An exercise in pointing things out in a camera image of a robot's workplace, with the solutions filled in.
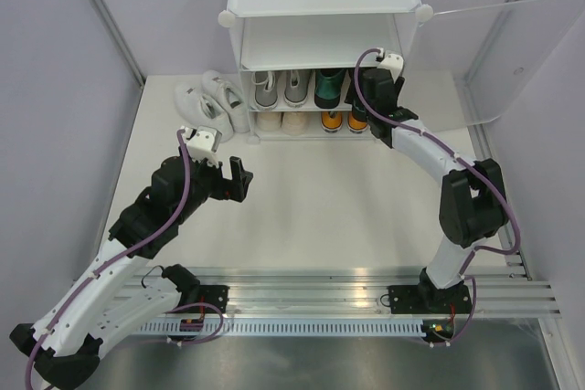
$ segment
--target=white shoe rack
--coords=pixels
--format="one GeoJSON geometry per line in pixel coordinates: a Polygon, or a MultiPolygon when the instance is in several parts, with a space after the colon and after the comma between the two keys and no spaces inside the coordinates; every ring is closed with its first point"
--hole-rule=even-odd
{"type": "MultiPolygon", "coordinates": [[[[298,108],[284,100],[286,71],[292,69],[335,69],[354,67],[359,55],[370,47],[405,56],[416,26],[415,10],[420,0],[228,0],[218,18],[229,28],[234,57],[249,109],[250,142],[284,140],[372,140],[369,130],[355,134],[347,128],[351,105],[344,100],[350,79],[346,74],[340,103],[343,125],[336,133],[325,132],[321,111],[314,103],[313,72],[307,101],[298,108]],[[309,126],[303,134],[263,132],[256,120],[265,111],[255,105],[255,71],[278,74],[278,101],[269,111],[309,112],[309,126]]],[[[363,66],[374,66],[368,59],[363,66]]]]}

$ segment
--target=teal shoe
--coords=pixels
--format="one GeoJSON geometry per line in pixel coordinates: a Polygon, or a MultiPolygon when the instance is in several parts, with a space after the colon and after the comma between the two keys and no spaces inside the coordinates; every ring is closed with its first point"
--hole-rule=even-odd
{"type": "Polygon", "coordinates": [[[314,103],[320,109],[334,109],[339,105],[345,69],[320,69],[315,72],[314,103]]]}

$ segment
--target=orange shoe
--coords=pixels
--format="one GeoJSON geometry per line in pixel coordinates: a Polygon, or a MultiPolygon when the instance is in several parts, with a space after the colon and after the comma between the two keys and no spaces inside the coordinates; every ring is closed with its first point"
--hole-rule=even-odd
{"type": "Polygon", "coordinates": [[[342,123],[341,111],[323,111],[321,113],[321,126],[326,132],[338,132],[342,123]]]}
{"type": "Polygon", "coordinates": [[[354,114],[352,111],[349,112],[347,116],[347,126],[349,127],[349,131],[353,134],[359,134],[367,130],[367,122],[358,121],[354,118],[354,114]]]}

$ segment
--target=gray shoe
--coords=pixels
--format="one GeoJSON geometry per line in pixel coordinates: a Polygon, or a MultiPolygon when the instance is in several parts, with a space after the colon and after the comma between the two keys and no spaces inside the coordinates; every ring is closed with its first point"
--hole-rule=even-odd
{"type": "Polygon", "coordinates": [[[311,70],[287,70],[284,100],[290,107],[301,107],[307,99],[311,70]]]}
{"type": "Polygon", "coordinates": [[[262,110],[271,110],[276,107],[276,74],[269,70],[267,72],[252,73],[252,83],[256,86],[256,105],[262,110]]]}

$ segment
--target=gray floor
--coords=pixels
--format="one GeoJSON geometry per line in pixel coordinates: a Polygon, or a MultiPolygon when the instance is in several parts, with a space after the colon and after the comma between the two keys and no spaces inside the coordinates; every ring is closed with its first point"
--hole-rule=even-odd
{"type": "Polygon", "coordinates": [[[557,389],[536,325],[474,321],[450,348],[385,338],[236,338],[111,353],[84,390],[557,389]]]}

